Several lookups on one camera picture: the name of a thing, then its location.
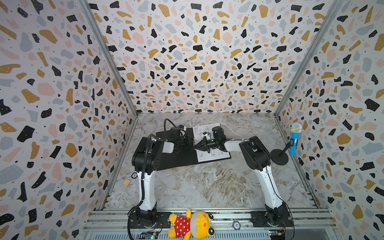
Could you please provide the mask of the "paper with technical drawings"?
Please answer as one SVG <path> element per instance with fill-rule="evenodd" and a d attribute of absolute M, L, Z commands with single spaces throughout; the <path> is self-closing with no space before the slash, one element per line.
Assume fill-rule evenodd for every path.
<path fill-rule="evenodd" d="M 214 124 L 208 124 L 208 125 L 201 125 L 201 126 L 195 126 L 193 127 L 193 134 L 194 134 L 194 145 L 199 143 L 204 137 L 202 136 L 203 132 L 212 132 L 212 128 L 219 126 L 221 127 L 220 123 L 214 123 Z M 218 149 L 211 150 L 208 152 L 203 152 L 196 150 L 197 153 L 197 159 L 199 163 L 209 162 L 209 161 L 221 161 L 225 159 L 230 159 L 231 155 L 228 152 L 223 152 Z"/>

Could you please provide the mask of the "orange folder black inside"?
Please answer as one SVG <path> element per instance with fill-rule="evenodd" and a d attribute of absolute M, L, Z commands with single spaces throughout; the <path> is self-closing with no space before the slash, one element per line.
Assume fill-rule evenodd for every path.
<path fill-rule="evenodd" d="M 197 159 L 197 153 L 196 150 L 190 146 L 190 147 L 184 147 L 182 151 L 180 152 L 173 152 L 172 154 L 162 154 L 160 166 L 158 170 L 166 170 L 176 167 L 184 167 L 184 166 L 191 166 L 191 165 L 198 165 L 198 164 L 204 164 L 199 163 Z"/>

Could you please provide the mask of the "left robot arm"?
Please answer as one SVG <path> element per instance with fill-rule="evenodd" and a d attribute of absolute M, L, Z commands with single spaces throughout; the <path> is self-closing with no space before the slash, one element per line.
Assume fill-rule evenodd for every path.
<path fill-rule="evenodd" d="M 194 143 L 194 138 L 181 128 L 173 127 L 164 133 L 169 133 L 170 138 L 154 134 L 143 137 L 132 158 L 132 165 L 139 177 L 140 200 L 130 210 L 130 216 L 150 225 L 154 225 L 158 218 L 155 173 L 188 163 L 186 154 Z"/>

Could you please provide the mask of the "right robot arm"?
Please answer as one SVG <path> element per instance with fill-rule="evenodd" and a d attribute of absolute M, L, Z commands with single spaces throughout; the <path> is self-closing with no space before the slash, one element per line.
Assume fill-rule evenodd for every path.
<path fill-rule="evenodd" d="M 235 140 L 228 139 L 222 127 L 214 127 L 212 132 L 211 136 L 204 133 L 203 139 L 194 145 L 194 149 L 208 153 L 214 149 L 242 153 L 248 167 L 255 172 L 261 184 L 265 197 L 266 222 L 271 226 L 277 226 L 285 217 L 289 217 L 290 211 L 278 191 L 271 168 L 271 162 L 281 166 L 286 165 L 287 154 L 279 149 L 269 152 L 256 136 Z"/>

